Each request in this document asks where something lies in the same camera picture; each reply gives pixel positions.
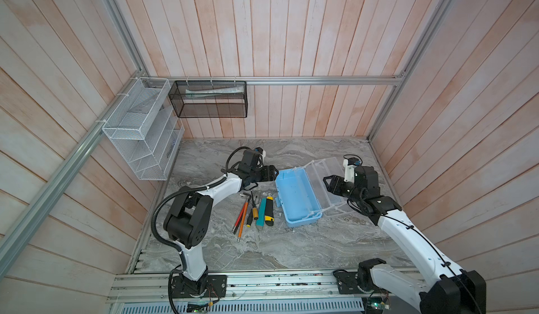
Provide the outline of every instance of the orange screwdriver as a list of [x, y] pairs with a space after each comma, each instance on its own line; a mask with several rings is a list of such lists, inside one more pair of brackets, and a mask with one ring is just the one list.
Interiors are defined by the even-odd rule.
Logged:
[[243, 215], [241, 216], [241, 223], [239, 225], [239, 233], [238, 233], [238, 243], [239, 238], [241, 238], [241, 231], [243, 230], [243, 224], [245, 223], [245, 215], [247, 214], [247, 206], [249, 205], [249, 200], [243, 204]]

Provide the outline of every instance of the wooden plank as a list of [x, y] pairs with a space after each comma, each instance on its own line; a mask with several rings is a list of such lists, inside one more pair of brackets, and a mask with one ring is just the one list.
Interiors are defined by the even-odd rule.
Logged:
[[[189, 32], [189, 38], [191, 39], [191, 45], [195, 60], [197, 62], [197, 69], [200, 76], [209, 76], [210, 68], [208, 65], [208, 59], [204, 45], [205, 41], [202, 39], [202, 32], [200, 22], [198, 21], [197, 6], [195, 0], [179, 0], [182, 4], [183, 15], [185, 17], [185, 23], [187, 24], [187, 30]], [[221, 127], [219, 119], [200, 118], [198, 119], [200, 125], [200, 131], [202, 137], [219, 137], [221, 134]]]
[[[525, 172], [448, 217], [448, 221], [449, 218], [454, 221], [452, 226], [446, 222], [445, 226], [428, 228], [424, 234], [439, 242], [437, 246], [441, 250], [452, 252], [450, 257], [454, 260], [473, 257], [539, 234], [534, 221], [539, 206], [538, 188], [534, 186], [538, 173], [537, 167]], [[510, 193], [517, 195], [503, 200]], [[490, 236], [489, 233], [497, 232], [495, 229], [504, 231], [495, 237]]]
[[70, 259], [26, 246], [8, 277], [64, 289], [107, 296], [115, 275]]
[[112, 157], [114, 162], [122, 168], [122, 170], [125, 172], [131, 180], [137, 184], [137, 186], [140, 188], [140, 190], [144, 193], [144, 195], [149, 199], [153, 200], [155, 195], [155, 187], [152, 186], [150, 181], [146, 180], [139, 180], [135, 174], [133, 173], [131, 167], [125, 162], [124, 158], [120, 155], [118, 150], [114, 147], [112, 142], [108, 138], [103, 138], [101, 140], [101, 143], [99, 144], [106, 152], [107, 154]]
[[147, 210], [138, 203], [97, 161], [89, 158], [80, 173], [127, 213], [144, 222]]
[[418, 29], [428, 7], [432, 4], [432, 1], [433, 0], [415, 0], [414, 6], [406, 18], [401, 33], [387, 59], [382, 75], [392, 75], [397, 72], [397, 66], [403, 58], [408, 45], [412, 42], [412, 37]]
[[[269, 75], [270, 70], [270, 0], [251, 2], [254, 75]], [[268, 136], [269, 87], [254, 87], [255, 131], [257, 137]]]
[[466, 270], [476, 270], [488, 279], [522, 273], [537, 268], [539, 237], [535, 236], [476, 257], [461, 260]]
[[112, 88], [121, 88], [122, 82], [118, 78], [118, 75], [114, 71], [110, 61], [105, 55], [103, 49], [99, 45], [99, 42], [92, 34], [92, 30], [88, 23], [84, 20], [83, 14], [80, 12], [77, 4], [74, 0], [53, 0], [60, 13], [64, 16], [65, 20], [79, 39], [80, 43], [84, 46], [84, 49], [94, 61], [95, 66], [98, 68], [101, 75]]
[[487, 311], [539, 307], [535, 297], [538, 277], [539, 270], [535, 270], [488, 281]]
[[60, 156], [69, 155], [77, 142], [2, 69], [0, 87], [0, 107]]
[[[528, 29], [533, 29], [535, 31], [539, 27], [539, 21], [531, 21], [529, 19], [524, 19], [524, 21], [529, 21], [529, 25], [526, 25], [526, 28], [515, 25], [515, 30], [511, 30], [506, 38], [500, 42], [490, 57], [466, 83], [465, 87], [458, 95], [455, 95], [455, 98], [453, 98], [448, 107], [421, 136], [421, 142], [418, 141], [414, 148], [419, 155], [422, 155], [426, 149], [434, 143], [434, 138], [438, 138], [449, 125], [455, 121], [456, 115], [460, 115], [463, 111], [463, 106], [474, 100], [479, 91], [486, 87], [489, 81], [493, 79], [506, 64], [508, 64], [508, 58], [512, 58], [512, 56], [516, 55], [530, 40], [531, 36], [535, 35], [535, 32], [530, 33]], [[530, 41], [529, 44], [535, 44], [535, 40], [536, 38], [534, 38], [533, 41]]]
[[145, 47], [148, 51], [153, 67], [155, 68], [155, 76], [170, 76], [168, 65], [165, 62], [165, 57], [161, 52], [159, 43], [155, 36], [152, 24], [146, 13], [146, 9], [142, 0], [125, 0], [129, 6], [130, 13], [133, 16], [133, 21], [142, 37]]
[[179, 0], [161, 0], [161, 3], [165, 9], [166, 20], [172, 32], [184, 75], [198, 76], [197, 62], [189, 39], [182, 4]]
[[142, 0], [159, 48], [171, 76], [183, 76], [183, 66], [179, 59], [177, 44], [172, 36], [163, 4], [158, 0]]
[[106, 245], [53, 217], [45, 219], [39, 231], [30, 240], [30, 245], [114, 274], [124, 273], [131, 257], [131, 253], [126, 254]]
[[363, 48], [363, 42], [367, 36], [367, 30], [373, 19], [374, 11], [378, 0], [365, 0], [363, 7], [361, 8], [360, 19], [357, 22], [356, 30], [354, 32], [354, 38], [350, 45], [350, 50], [344, 63], [344, 69], [342, 75], [353, 75], [356, 68], [357, 60], [360, 57], [361, 49]]
[[[236, 26], [234, 24], [234, 7], [232, 0], [213, 0], [217, 32], [219, 34], [219, 47], [221, 58], [223, 59], [223, 71], [226, 76], [239, 75], [238, 45], [236, 43]], [[230, 109], [226, 107], [225, 114], [230, 114]], [[243, 121], [234, 119], [236, 128], [232, 125], [230, 117], [219, 118], [223, 137], [242, 137], [241, 130], [245, 128]]]
[[[288, 0], [271, 0], [269, 37], [269, 74], [282, 76], [285, 72], [286, 27], [288, 22]], [[268, 136], [278, 137], [281, 129], [282, 86], [269, 87]]]
[[208, 61], [206, 58], [206, 52], [204, 50], [204, 42], [202, 40], [202, 33], [200, 31], [200, 24], [198, 21], [197, 9], [195, 6], [195, 0], [179, 0], [182, 5], [183, 15], [185, 17], [185, 24], [191, 40], [191, 46], [195, 60], [197, 63], [197, 69], [200, 76], [210, 75], [210, 69], [208, 67]]
[[99, 217], [105, 219], [118, 229], [136, 239], [142, 229], [138, 221], [117, 203], [107, 197], [82, 175], [77, 175], [69, 187], [66, 195], [82, 204]]
[[53, 28], [32, 0], [4, 0], [21, 24], [44, 49], [51, 60], [66, 76], [78, 94], [86, 101], [95, 115], [106, 108], [105, 100], [94, 88], [83, 69], [62, 43]]
[[[300, 74], [308, 4], [309, 0], [289, 0], [284, 75]], [[282, 88], [279, 136], [292, 136], [297, 89], [297, 86], [283, 86]]]
[[100, 313], [106, 298], [12, 278], [0, 282], [0, 303], [6, 314]]
[[387, 92], [387, 88], [391, 86], [377, 85], [374, 87], [373, 93], [365, 106], [361, 120], [357, 125], [356, 136], [367, 136], [370, 132], [369, 123], [376, 119], [376, 109], [380, 107], [380, 102], [384, 94]]
[[[114, 46], [118, 50], [118, 53], [120, 54], [122, 61], [124, 62], [125, 68], [128, 72], [128, 77], [131, 76], [131, 74], [137, 71], [137, 67], [135, 66], [135, 62], [133, 61], [129, 51], [127, 50], [127, 46], [125, 45], [122, 37], [120, 36], [120, 31], [116, 27], [116, 24], [114, 24], [114, 20], [112, 19], [111, 14], [106, 8], [104, 0], [92, 0], [92, 4], [97, 10], [99, 18], [103, 21], [103, 24], [109, 36], [111, 37], [111, 40], [114, 42]], [[127, 79], [120, 78], [120, 80], [124, 83], [127, 82]]]
[[[305, 36], [303, 38], [303, 51], [301, 54], [300, 75], [313, 75], [316, 52], [318, 50], [322, 22], [326, 8], [326, 1], [327, 0], [309, 0], [307, 21], [305, 24]], [[298, 86], [295, 101], [292, 136], [303, 135], [303, 127], [305, 125], [307, 105], [309, 102], [309, 93], [310, 86]]]
[[4, 23], [0, 26], [2, 39], [69, 109], [80, 124], [88, 128], [97, 116], [2, 0], [0, 0], [0, 17]]
[[[464, 84], [464, 82], [458, 81], [458, 78], [455, 79], [454, 76], [461, 71], [467, 72], [468, 75], [471, 75], [473, 73], [473, 70], [477, 70], [480, 65], [479, 61], [477, 61], [475, 65], [471, 65], [466, 62], [466, 68], [461, 68], [461, 71], [459, 71], [459, 68], [462, 66], [464, 61], [466, 59], [467, 61], [474, 60], [473, 58], [475, 58], [475, 55], [479, 53], [490, 52], [495, 47], [495, 45], [492, 45], [487, 51], [482, 50], [482, 47], [484, 45], [476, 48], [476, 46], [478, 46], [481, 41], [485, 41], [485, 39], [489, 38], [485, 35], [488, 35], [488, 33], [492, 31], [492, 29], [497, 29], [497, 27], [493, 27], [493, 25], [502, 15], [510, 2], [511, 0], [488, 0], [483, 7], [483, 10], [479, 12], [478, 16], [475, 18], [475, 21], [472, 23], [470, 28], [468, 28], [468, 31], [464, 34], [462, 40], [459, 42], [459, 44], [457, 44], [455, 50], [449, 56], [447, 62], [443, 65], [438, 75], [434, 78], [433, 82], [428, 86], [424, 95], [419, 100], [417, 105], [418, 107], [421, 107], [421, 109], [414, 110], [410, 114], [410, 116], [408, 116], [408, 119], [411, 121], [412, 124], [415, 124], [416, 127], [413, 127], [413, 129], [409, 129], [406, 122], [403, 124], [403, 130], [408, 132], [410, 132], [411, 130], [411, 133], [413, 133], [414, 135], [411, 137], [408, 135], [404, 140], [404, 135], [400, 138], [400, 140], [402, 140], [401, 146], [395, 151], [395, 154], [386, 164], [386, 170], [388, 172], [392, 172], [398, 162], [405, 155], [406, 151], [412, 147], [412, 144], [415, 141], [417, 141], [417, 139], [419, 138], [419, 136], [417, 135], [419, 135], [420, 133], [422, 134], [425, 131], [426, 127], [423, 126], [427, 123], [432, 123], [432, 121], [434, 120], [434, 116], [438, 115], [441, 112], [441, 109], [444, 108], [445, 105], [447, 105], [451, 98], [456, 94], [457, 89], [460, 89], [461, 86]], [[503, 34], [507, 33], [509, 28], [510, 27], [504, 28]], [[495, 42], [498, 43], [501, 38], [502, 36], [499, 36], [499, 38]], [[397, 136], [399, 135], [399, 133], [403, 134], [403, 132], [399, 130], [395, 135], [392, 143], [398, 143]]]
[[0, 109], [0, 149], [29, 170], [48, 180], [64, 159]]
[[[107, 28], [101, 17], [98, 14], [97, 9], [95, 8], [92, 0], [74, 0], [77, 6], [79, 7], [80, 12], [83, 14], [84, 19], [88, 23], [90, 29], [92, 30], [95, 38], [99, 42], [99, 45], [103, 49], [107, 59], [112, 65], [112, 68], [116, 71], [120, 83], [124, 83], [129, 79], [131, 73], [127, 70], [127, 67], [122, 60], [122, 57], [116, 48], [116, 45], [112, 41], [111, 36], [109, 35]], [[121, 89], [121, 87], [115, 87], [114, 91]]]
[[0, 190], [0, 234], [5, 235], [9, 228], [15, 224], [17, 217], [20, 216], [26, 206], [26, 203], [19, 203], [18, 200], [10, 194]]
[[344, 99], [346, 98], [347, 93], [348, 86], [338, 86], [337, 93], [335, 93], [335, 99], [333, 101], [332, 112], [329, 114], [328, 125], [326, 127], [326, 133], [324, 134], [325, 136], [333, 136], [333, 133], [335, 132], [335, 126], [337, 124], [337, 120], [339, 119], [339, 115], [344, 105]]
[[444, 20], [441, 28], [421, 58], [416, 72], [408, 79], [408, 95], [400, 96], [389, 112], [381, 131], [374, 140], [374, 147], [385, 164], [391, 156], [385, 149], [413, 107], [447, 60], [460, 38], [464, 35], [487, 0], [458, 0]]
[[[219, 46], [219, 35], [217, 32], [217, 23], [212, 0], [195, 0], [196, 11], [198, 11], [198, 21], [204, 47], [206, 50], [207, 62], [210, 68], [210, 75], [224, 75], [223, 62]], [[219, 118], [211, 118], [210, 121], [200, 120], [200, 127], [204, 137], [223, 137], [222, 127]]]
[[[397, 191], [404, 193], [406, 201], [417, 191], [416, 189], [435, 180], [466, 151], [472, 149], [538, 92], [535, 84], [539, 80], [539, 69], [534, 70], [518, 86], [515, 86], [515, 83], [522, 78], [520, 70], [524, 72], [529, 70], [528, 65], [521, 64], [521, 61], [526, 59], [526, 51], [527, 49], [524, 49], [520, 54], [524, 59], [516, 57], [419, 159], [411, 155], [403, 158], [403, 161], [409, 164], [410, 175], [419, 176], [414, 184], [410, 183], [411, 179], [408, 177], [401, 177], [396, 182]], [[530, 63], [537, 66], [539, 61], [531, 60]], [[420, 169], [423, 174], [429, 173], [428, 178], [418, 173]]]
[[[346, 0], [328, 75], [342, 75], [364, 0]], [[314, 136], [332, 135], [347, 86], [326, 86]]]
[[99, 91], [105, 102], [111, 102], [114, 98], [112, 89], [105, 82], [98, 68], [90, 58], [88, 52], [73, 33], [69, 24], [62, 16], [56, 4], [52, 0], [32, 0], [41, 13], [45, 16], [50, 26], [54, 29], [58, 37], [69, 49], [77, 63], [84, 69], [84, 73], [90, 78], [92, 84]]
[[[411, 220], [418, 228], [427, 228], [474, 202], [476, 199], [488, 194], [522, 172], [533, 168], [539, 162], [539, 154], [535, 151], [538, 140], [539, 129], [535, 129], [500, 155], [496, 156], [483, 168], [477, 170], [459, 185], [456, 185], [454, 189], [438, 198], [419, 213], [416, 213], [415, 216], [411, 217]], [[487, 154], [494, 153], [492, 155], [495, 155], [497, 152], [496, 150], [486, 151]], [[507, 163], [508, 159], [511, 159], [510, 167], [502, 164]], [[498, 172], [498, 174], [493, 176], [491, 174], [493, 172], [492, 170]], [[467, 172], [462, 172], [462, 175], [467, 176]], [[453, 183], [447, 182], [447, 185], [451, 187]]]
[[[371, 40], [369, 37], [369, 34], [371, 32], [370, 28], [369, 32], [367, 33], [366, 47], [376, 46], [374, 56], [372, 56], [372, 61], [370, 62], [367, 71], [367, 75], [382, 75], [389, 55], [391, 54], [391, 51], [398, 39], [398, 36], [404, 26], [404, 23], [408, 15], [410, 14], [415, 0], [396, 0], [395, 3], [392, 3], [390, 1], [386, 2], [390, 3], [390, 6], [392, 6], [393, 8], [391, 10], [391, 15], [387, 19], [387, 24], [383, 28], [383, 35], [381, 35], [381, 38], [379, 39], [377, 45], [367, 43]], [[384, 13], [383, 11], [381, 11], [381, 13], [377, 13], [377, 11], [378, 7], [376, 9], [376, 12], [374, 13], [374, 18], [378, 20], [381, 17], [384, 17], [385, 20], [385, 18], [387, 17], [387, 12]], [[373, 20], [371, 22], [371, 27], [376, 27], [376, 22], [377, 21]], [[366, 66], [369, 63], [369, 61], [364, 61], [364, 57], [366, 56], [367, 58], [370, 58], [371, 54], [372, 51], [369, 53], [368, 51], [365, 51], [365, 49], [362, 50], [362, 54], [360, 55], [360, 59], [358, 61], [358, 64], [356, 65], [356, 71], [358, 71], [358, 67], [361, 68], [361, 64], [364, 64]], [[371, 120], [372, 113], [374, 112], [374, 109], [378, 106], [378, 103], [384, 93], [384, 90], [385, 87], [383, 86], [362, 87], [360, 95], [358, 95], [358, 99], [356, 101], [356, 106], [350, 116], [350, 121], [348, 122], [346, 129], [346, 134], [363, 135], [365, 133], [367, 124]]]
[[136, 241], [134, 238], [98, 217], [65, 194], [60, 197], [58, 203], [51, 210], [50, 216], [125, 254], [131, 255], [135, 247]]
[[111, 177], [116, 180], [121, 187], [117, 188], [121, 191], [121, 188], [125, 189], [131, 196], [133, 196], [138, 203], [140, 203], [146, 210], [150, 209], [152, 200], [144, 195], [144, 193], [138, 188], [138, 186], [131, 180], [131, 178], [125, 174], [125, 172], [118, 166], [112, 157], [106, 153], [101, 146], [97, 146], [92, 152], [92, 157], [99, 165], [103, 167]]
[[[340, 32], [341, 21], [346, 0], [327, 0], [320, 30], [320, 39], [316, 52], [313, 75], [328, 75], [333, 60], [337, 36]], [[310, 89], [309, 100], [303, 125], [303, 136], [314, 136], [325, 86], [313, 86]]]
[[[238, 44], [239, 73], [241, 76], [253, 75], [253, 39], [251, 33], [251, 0], [232, 0], [234, 21], [236, 24], [236, 40]], [[247, 87], [247, 117], [243, 119], [243, 130], [240, 124], [232, 119], [234, 135], [254, 137], [256, 126], [254, 118], [253, 87]]]
[[135, 22], [133, 14], [131, 13], [131, 9], [129, 8], [129, 5], [127, 4], [127, 1], [116, 0], [116, 3], [118, 4], [118, 8], [120, 9], [120, 12], [122, 13], [124, 17], [125, 24], [129, 28], [131, 36], [133, 37], [133, 40], [135, 41], [138, 52], [140, 53], [141, 58], [142, 58], [142, 62], [145, 64], [148, 70], [148, 74], [150, 76], [157, 75], [157, 71], [155, 70], [154, 63], [148, 52], [148, 48], [146, 48], [145, 41], [143, 40], [141, 33], [138, 30], [137, 24]]
[[[427, 188], [423, 189], [414, 198], [415, 200], [412, 200], [413, 203], [406, 204], [406, 212], [413, 216], [528, 134], [530, 130], [535, 129], [537, 127], [537, 121], [534, 121], [533, 118], [537, 115], [535, 111], [538, 104], [539, 96], [536, 95], [507, 121], [503, 122], [502, 125], [483, 139], [482, 142], [468, 151], [465, 156], [454, 162], [450, 168]], [[422, 198], [424, 200], [421, 203], [417, 202]]]
[[432, 242], [441, 242], [526, 203], [539, 196], [536, 185], [538, 173], [538, 168], [530, 169], [440, 222], [424, 229], [423, 233]]

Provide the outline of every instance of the wire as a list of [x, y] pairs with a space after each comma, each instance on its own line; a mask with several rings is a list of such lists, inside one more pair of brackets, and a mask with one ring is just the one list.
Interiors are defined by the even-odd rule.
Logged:
[[357, 156], [357, 155], [354, 155], [354, 154], [344, 154], [342, 156], [342, 158], [344, 158], [345, 160], [349, 159], [347, 156], [354, 156], [354, 157], [357, 157], [358, 159], [360, 159], [360, 165], [363, 164], [363, 160], [361, 159], [361, 157]]
[[232, 154], [230, 154], [230, 156], [226, 159], [226, 163], [225, 163], [225, 175], [228, 176], [228, 174], [229, 174], [229, 162], [230, 162], [230, 159], [232, 158], [232, 156], [234, 156], [235, 153], [237, 153], [238, 151], [240, 151], [240, 150], [242, 150], [242, 149], [249, 149], [249, 150], [252, 150], [251, 148], [245, 147], [245, 146], [239, 147], [239, 148], [237, 148], [236, 150], [234, 150], [234, 151], [232, 152]]

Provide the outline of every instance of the aluminum rail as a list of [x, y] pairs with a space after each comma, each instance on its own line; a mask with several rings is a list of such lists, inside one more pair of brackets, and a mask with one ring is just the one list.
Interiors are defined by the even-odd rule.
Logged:
[[[135, 83], [136, 78], [143, 75], [143, 73], [144, 71], [140, 70], [132, 75], [132, 78], [125, 84], [120, 93], [127, 92]], [[56, 202], [58, 202], [58, 199], [62, 196], [86, 160], [88, 160], [95, 147], [97, 147], [101, 141], [101, 137], [103, 137], [101, 127], [104, 125], [104, 120], [111, 115], [123, 97], [118, 95], [109, 104], [105, 113], [99, 117], [98, 121], [94, 122], [82, 141], [79, 142], [77, 147], [64, 160], [60, 168], [56, 170], [47, 184], [37, 193], [23, 214], [19, 216], [15, 224], [8, 230], [8, 233], [6, 233], [6, 236], [0, 242], [0, 280], [9, 271], [11, 265], [15, 263], [17, 257], [24, 250], [28, 242], [30, 242], [39, 226], [47, 218], [52, 208], [56, 205]]]
[[392, 85], [402, 82], [399, 76], [180, 76], [170, 81], [245, 81], [247, 85]]
[[404, 66], [404, 70], [401, 73], [402, 82], [398, 84], [396, 88], [393, 89], [393, 91], [391, 92], [387, 100], [385, 101], [382, 109], [380, 110], [380, 114], [378, 115], [378, 117], [376, 118], [376, 121], [374, 122], [371, 132], [367, 136], [367, 139], [369, 141], [372, 141], [374, 137], [376, 137], [376, 134], [380, 131], [380, 128], [382, 127], [382, 124], [384, 123], [385, 118], [389, 114], [391, 107], [397, 101], [397, 98], [399, 97], [399, 95], [401, 95], [402, 89], [404, 88], [404, 86], [406, 86], [408, 78], [410, 78], [410, 75], [414, 73], [414, 69], [417, 67], [417, 64], [421, 60], [421, 57], [425, 54], [425, 51], [430, 45], [432, 39], [438, 33], [438, 30], [440, 29], [441, 24], [443, 23], [444, 19], [447, 17], [447, 13], [449, 12], [449, 9], [451, 9], [455, 1], [456, 0], [440, 0], [438, 5], [436, 6], [435, 13], [432, 15], [431, 19], [428, 21], [425, 31], [421, 35], [421, 38], [419, 39], [417, 46], [414, 48], [413, 54], [410, 56], [410, 58], [408, 59], [408, 62]]
[[[414, 266], [395, 267], [402, 273], [422, 280]], [[318, 270], [266, 270], [266, 271], [216, 271], [210, 275], [226, 274], [225, 300], [290, 299], [290, 298], [339, 298], [337, 280], [332, 269]], [[168, 272], [155, 274], [118, 275], [114, 280], [107, 303], [160, 302], [168, 298]], [[370, 293], [355, 294], [368, 297]]]

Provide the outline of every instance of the vent grille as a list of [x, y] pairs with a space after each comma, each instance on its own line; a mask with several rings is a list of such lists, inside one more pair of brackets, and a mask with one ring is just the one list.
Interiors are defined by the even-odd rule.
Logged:
[[[180, 313], [187, 310], [187, 302], [175, 302]], [[364, 311], [361, 298], [230, 300], [213, 305], [208, 313], [346, 313]], [[125, 304], [121, 314], [172, 313], [168, 302]]]

